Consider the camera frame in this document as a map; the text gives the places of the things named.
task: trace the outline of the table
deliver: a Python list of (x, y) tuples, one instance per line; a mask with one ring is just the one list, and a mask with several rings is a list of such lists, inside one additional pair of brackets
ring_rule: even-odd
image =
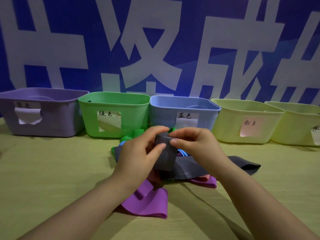
[[(0, 236), (16, 239), (111, 175), (118, 140), (13, 136), (0, 119)], [(221, 143), (262, 167), (254, 178), (320, 235), (320, 148)], [(252, 239), (223, 187), (166, 185), (168, 219), (113, 213), (93, 239)]]

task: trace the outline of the person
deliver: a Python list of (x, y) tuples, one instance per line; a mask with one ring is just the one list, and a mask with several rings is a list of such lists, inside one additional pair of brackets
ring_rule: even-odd
[[(90, 239), (112, 211), (147, 178), (166, 147), (154, 146), (155, 136), (168, 130), (165, 126), (154, 126), (126, 141), (114, 172), (103, 184), (19, 239)], [(222, 184), (254, 239), (320, 239), (254, 178), (232, 163), (208, 129), (177, 129), (169, 136), (176, 138), (170, 141), (171, 145), (192, 155)]]

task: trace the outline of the person's right hand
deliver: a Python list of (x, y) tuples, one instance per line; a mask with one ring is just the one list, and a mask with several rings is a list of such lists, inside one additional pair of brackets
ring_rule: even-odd
[(175, 137), (170, 144), (193, 156), (204, 169), (217, 177), (217, 172), (230, 160), (223, 152), (219, 142), (208, 129), (187, 127), (177, 129), (168, 136)]

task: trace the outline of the purple bin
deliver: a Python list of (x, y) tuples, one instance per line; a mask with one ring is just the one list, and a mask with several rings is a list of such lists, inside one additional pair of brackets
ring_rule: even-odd
[(0, 93), (0, 112), (14, 135), (71, 137), (84, 129), (78, 98), (89, 93), (21, 88)]

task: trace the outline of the sticky note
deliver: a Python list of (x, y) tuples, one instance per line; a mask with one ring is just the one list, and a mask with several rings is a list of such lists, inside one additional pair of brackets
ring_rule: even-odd
[(320, 125), (312, 127), (311, 134), (314, 144), (316, 144), (317, 146), (320, 145)]
[(97, 111), (99, 132), (117, 132), (121, 130), (121, 113), (118, 111)]
[(264, 124), (264, 118), (246, 117), (242, 121), (240, 136), (257, 137), (261, 136), (262, 126)]
[(42, 121), (41, 105), (37, 102), (14, 101), (14, 112), (18, 116), (19, 124), (36, 125)]
[(198, 113), (178, 112), (175, 128), (181, 129), (184, 127), (197, 127), (198, 119), (199, 119)]

